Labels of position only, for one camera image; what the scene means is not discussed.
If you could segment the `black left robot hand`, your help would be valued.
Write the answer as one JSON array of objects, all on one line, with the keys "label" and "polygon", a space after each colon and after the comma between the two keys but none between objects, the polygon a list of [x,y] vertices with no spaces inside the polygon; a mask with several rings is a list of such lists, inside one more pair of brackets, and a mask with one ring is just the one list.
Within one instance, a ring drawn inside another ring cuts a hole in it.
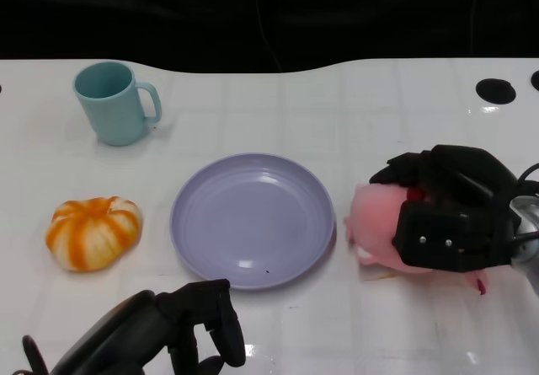
[{"label": "black left robot hand", "polygon": [[55,374],[135,374],[161,350],[176,374],[218,374],[246,362],[227,280],[175,292],[142,291],[103,316],[61,358]]}]

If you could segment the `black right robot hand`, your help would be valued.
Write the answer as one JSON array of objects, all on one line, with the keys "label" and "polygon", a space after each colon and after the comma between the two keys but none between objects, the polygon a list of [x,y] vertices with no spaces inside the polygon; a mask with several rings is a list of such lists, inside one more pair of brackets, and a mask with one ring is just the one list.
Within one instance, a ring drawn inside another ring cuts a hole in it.
[{"label": "black right robot hand", "polygon": [[510,210],[517,178],[476,147],[437,145],[388,160],[370,182],[422,190],[405,201],[392,240],[403,263],[470,272],[510,265],[520,219]]}]

